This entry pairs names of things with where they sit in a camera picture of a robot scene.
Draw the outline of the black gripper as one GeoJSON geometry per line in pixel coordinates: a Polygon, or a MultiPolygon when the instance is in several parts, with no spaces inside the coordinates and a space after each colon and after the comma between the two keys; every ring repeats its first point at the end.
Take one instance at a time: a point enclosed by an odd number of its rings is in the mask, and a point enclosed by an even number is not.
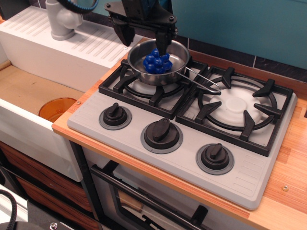
{"type": "Polygon", "coordinates": [[[113,29],[125,46],[130,46],[135,28],[153,31],[161,56],[177,35],[177,18],[157,0],[120,0],[105,4],[113,29]]]}

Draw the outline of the black blue robot arm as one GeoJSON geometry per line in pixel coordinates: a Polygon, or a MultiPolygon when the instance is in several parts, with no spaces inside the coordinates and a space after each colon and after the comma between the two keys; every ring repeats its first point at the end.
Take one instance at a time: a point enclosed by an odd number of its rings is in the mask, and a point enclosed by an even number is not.
{"type": "Polygon", "coordinates": [[[164,9],[157,0],[121,0],[108,2],[105,10],[113,29],[121,42],[130,46],[135,37],[135,28],[153,31],[160,55],[177,35],[177,18],[164,9]]]}

